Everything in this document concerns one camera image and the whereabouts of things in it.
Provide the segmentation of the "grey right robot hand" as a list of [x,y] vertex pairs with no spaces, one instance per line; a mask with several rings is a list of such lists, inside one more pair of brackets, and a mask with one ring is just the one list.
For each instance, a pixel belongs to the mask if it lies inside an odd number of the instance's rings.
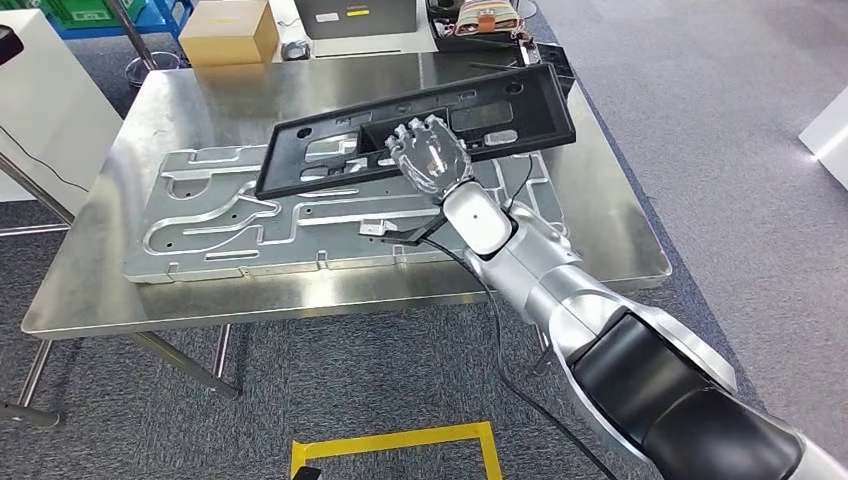
[[473,177],[464,141],[436,115],[399,124],[385,146],[407,180],[436,205]]

